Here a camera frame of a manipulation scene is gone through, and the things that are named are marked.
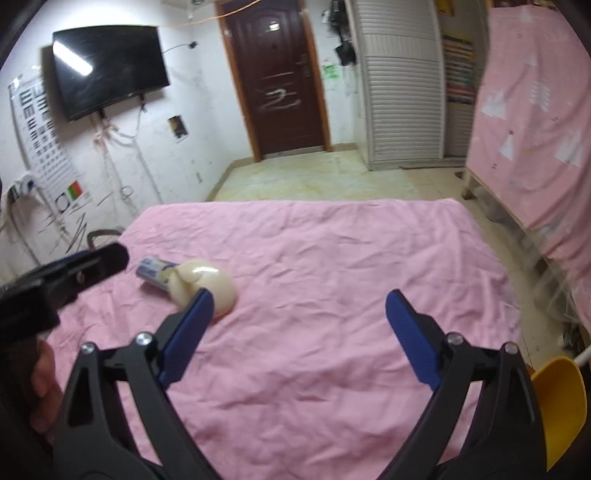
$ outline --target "pink fabric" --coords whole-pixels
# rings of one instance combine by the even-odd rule
[[[468,167],[541,229],[590,328],[591,59],[559,12],[495,8],[489,26]]]
[[[169,395],[228,480],[379,475],[431,394],[385,318],[393,288],[474,344],[519,339],[506,271],[451,199],[158,206],[121,242],[127,271],[82,294],[50,337],[60,384],[83,341],[124,345],[174,311],[136,278],[143,257],[215,262],[233,275],[238,304],[209,328]],[[448,456],[467,433],[476,393]],[[141,452],[153,458],[127,391],[123,398]]]

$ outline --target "dark brown door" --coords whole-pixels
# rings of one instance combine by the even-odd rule
[[[231,12],[250,1],[222,8]],[[262,0],[226,24],[261,154],[324,145],[298,0]]]

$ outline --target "pink tablecloth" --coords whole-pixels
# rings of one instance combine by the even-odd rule
[[[169,393],[228,480],[379,475],[431,394],[385,318],[393,288],[475,344],[519,339],[506,271],[454,200],[159,206],[121,242],[127,272],[82,294],[50,337],[60,384],[84,340],[123,345],[174,310],[134,275],[141,258],[217,263],[233,275],[238,304],[210,327]],[[123,398],[140,450],[153,458],[127,391]],[[448,456],[475,402],[472,391]]]
[[[591,327],[591,59],[559,12],[489,11],[468,167],[543,246]]]

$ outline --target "yellow poster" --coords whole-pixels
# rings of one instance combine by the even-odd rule
[[[455,15],[453,8],[453,0],[435,0],[437,11],[443,15],[453,17]]]

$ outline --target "eye chart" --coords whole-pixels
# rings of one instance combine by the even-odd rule
[[[57,138],[41,73],[15,79],[8,88],[26,163],[37,176],[49,202],[60,213],[71,212],[89,200],[72,159]]]

